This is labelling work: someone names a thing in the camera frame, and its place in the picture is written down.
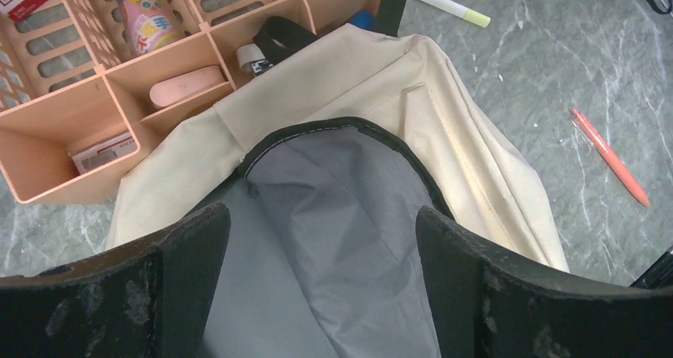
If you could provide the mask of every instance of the tape roll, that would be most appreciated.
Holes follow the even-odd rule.
[[[236,58],[238,59],[238,67],[245,72],[252,72],[250,63],[266,59],[262,50],[255,44],[246,44],[237,49]]]

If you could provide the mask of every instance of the orange plastic organizer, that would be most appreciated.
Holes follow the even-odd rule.
[[[188,37],[135,59],[113,0],[51,0],[23,24],[0,19],[0,166],[17,201],[94,203],[114,195],[121,177],[177,124],[252,79],[236,50],[252,43],[267,17],[322,35],[379,7],[379,0],[169,1]],[[155,83],[212,65],[227,82],[152,108]],[[135,152],[78,174],[73,153],[125,132]]]

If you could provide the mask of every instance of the yellow marker cap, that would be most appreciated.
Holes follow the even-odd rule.
[[[467,9],[465,15],[463,16],[465,21],[474,23],[477,26],[486,27],[490,23],[490,17],[483,15],[482,13],[477,13],[472,9]]]

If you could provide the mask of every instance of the gray marble surface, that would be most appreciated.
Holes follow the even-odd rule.
[[[456,0],[481,29],[409,0],[401,35],[432,37],[539,172],[576,275],[628,285],[673,244],[673,20],[642,0]],[[639,205],[572,125],[577,107],[648,192]],[[101,252],[113,203],[17,206],[0,182],[0,275]]]

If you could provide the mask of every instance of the orange pen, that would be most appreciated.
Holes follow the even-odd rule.
[[[629,169],[627,169],[626,166],[624,166],[624,163],[619,160],[619,157],[614,154],[608,143],[603,140],[603,137],[601,137],[600,134],[598,134],[598,130],[596,130],[589,120],[586,119],[586,116],[581,114],[578,110],[572,109],[570,110],[570,113],[572,114],[572,118],[575,120],[579,128],[584,132],[584,134],[586,134],[587,137],[589,137],[589,140],[594,143],[594,146],[601,154],[601,157],[603,157],[603,159],[607,162],[610,169],[612,169],[617,178],[619,178],[619,180],[624,183],[624,186],[626,186],[626,189],[629,190],[629,193],[631,193],[631,195],[633,195],[633,197],[637,199],[638,202],[642,203],[643,206],[649,207],[650,200],[648,199],[648,195],[645,194],[643,188],[640,187],[638,182],[636,182],[636,179],[633,178],[633,175],[631,175]]]

